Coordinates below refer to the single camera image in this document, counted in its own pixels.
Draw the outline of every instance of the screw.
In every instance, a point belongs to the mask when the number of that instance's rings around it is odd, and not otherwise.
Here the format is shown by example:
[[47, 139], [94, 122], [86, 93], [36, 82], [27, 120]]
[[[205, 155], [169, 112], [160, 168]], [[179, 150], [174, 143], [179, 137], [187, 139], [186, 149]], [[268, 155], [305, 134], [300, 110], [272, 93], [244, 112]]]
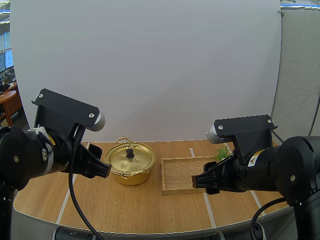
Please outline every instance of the screw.
[[42, 159], [44, 162], [46, 162], [48, 160], [47, 158], [47, 150], [45, 150], [44, 148], [42, 149]]
[[278, 14], [281, 14], [281, 16], [283, 16], [283, 15], [285, 15], [285, 12], [278, 10]]

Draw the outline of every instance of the green plant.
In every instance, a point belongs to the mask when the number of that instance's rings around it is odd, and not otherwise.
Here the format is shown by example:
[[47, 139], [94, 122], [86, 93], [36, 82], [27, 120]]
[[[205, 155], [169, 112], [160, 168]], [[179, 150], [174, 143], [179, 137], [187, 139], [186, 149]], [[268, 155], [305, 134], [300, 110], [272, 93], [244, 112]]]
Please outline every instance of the green plant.
[[221, 146], [218, 149], [216, 149], [216, 151], [218, 152], [218, 155], [215, 155], [214, 158], [219, 160], [219, 161], [221, 161], [222, 159], [230, 156], [230, 153], [228, 151], [228, 147], [227, 146], [225, 146], [225, 147]]

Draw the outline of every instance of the golden pot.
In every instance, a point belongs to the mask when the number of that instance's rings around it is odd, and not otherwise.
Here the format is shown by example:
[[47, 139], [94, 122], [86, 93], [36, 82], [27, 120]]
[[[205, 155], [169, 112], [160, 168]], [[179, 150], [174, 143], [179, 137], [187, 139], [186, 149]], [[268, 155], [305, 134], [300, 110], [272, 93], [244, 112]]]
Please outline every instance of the golden pot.
[[120, 137], [105, 156], [105, 162], [112, 165], [111, 172], [115, 180], [130, 186], [146, 181], [155, 161], [156, 154], [151, 147], [130, 141], [126, 136]]

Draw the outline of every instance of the office desk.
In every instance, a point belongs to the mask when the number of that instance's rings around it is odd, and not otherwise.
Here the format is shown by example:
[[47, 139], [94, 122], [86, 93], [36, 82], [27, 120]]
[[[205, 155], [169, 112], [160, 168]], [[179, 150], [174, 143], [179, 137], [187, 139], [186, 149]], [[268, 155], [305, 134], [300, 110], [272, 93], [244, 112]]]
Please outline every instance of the office desk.
[[[103, 149], [102, 160], [115, 145], [106, 142], [93, 144]], [[111, 173], [106, 179], [76, 176], [75, 196], [96, 230], [152, 234], [211, 229], [251, 219], [259, 205], [281, 197], [278, 192], [258, 191], [162, 195], [161, 158], [190, 157], [192, 151], [196, 157], [212, 156], [217, 154], [215, 149], [221, 144], [213, 145], [207, 140], [146, 144], [155, 151], [156, 161], [150, 178], [140, 185], [122, 185]], [[68, 174], [57, 172], [31, 179], [18, 193], [13, 205], [18, 212], [38, 219], [88, 229], [68, 196]], [[286, 206], [286, 203], [279, 203], [265, 213]]]
[[4, 115], [0, 116], [0, 120], [6, 117], [7, 123], [9, 127], [13, 126], [9, 110], [8, 110], [8, 102], [13, 99], [17, 95], [16, 91], [6, 91], [0, 94], [0, 104], [3, 104], [4, 107]]
[[12, 115], [16, 111], [18, 111], [20, 108], [22, 108], [22, 101], [21, 101], [21, 98], [20, 98], [20, 93], [19, 93], [17, 82], [15, 82], [7, 90], [3, 91], [2, 94], [6, 93], [6, 92], [9, 92], [9, 91], [16, 91], [16, 96], [14, 96], [12, 99], [10, 99], [7, 102], [7, 107], [8, 107], [9, 114]]

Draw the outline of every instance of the computer monitor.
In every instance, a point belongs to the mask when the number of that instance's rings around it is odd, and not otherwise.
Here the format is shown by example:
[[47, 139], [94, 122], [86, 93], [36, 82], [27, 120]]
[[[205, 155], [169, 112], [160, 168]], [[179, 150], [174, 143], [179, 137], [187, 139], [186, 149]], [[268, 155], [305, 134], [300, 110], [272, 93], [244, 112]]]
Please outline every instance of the computer monitor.
[[0, 72], [3, 72], [4, 70], [6, 70], [5, 54], [1, 53], [0, 54]]
[[12, 57], [12, 50], [5, 52], [5, 68], [10, 68], [14, 65], [14, 59]]

